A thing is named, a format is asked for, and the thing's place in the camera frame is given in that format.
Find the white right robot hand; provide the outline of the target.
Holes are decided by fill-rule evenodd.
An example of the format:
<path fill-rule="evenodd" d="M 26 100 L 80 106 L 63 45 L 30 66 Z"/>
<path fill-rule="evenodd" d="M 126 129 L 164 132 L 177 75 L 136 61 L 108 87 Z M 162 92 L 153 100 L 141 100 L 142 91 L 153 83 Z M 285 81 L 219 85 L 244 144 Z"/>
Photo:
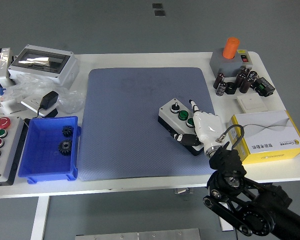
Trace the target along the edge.
<path fill-rule="evenodd" d="M 184 146 L 199 146 L 203 144 L 204 154 L 211 158 L 218 148 L 222 147 L 224 127 L 218 115 L 200 111 L 196 103 L 190 99 L 193 111 L 193 123 L 195 134 L 172 134 L 172 137 Z"/>

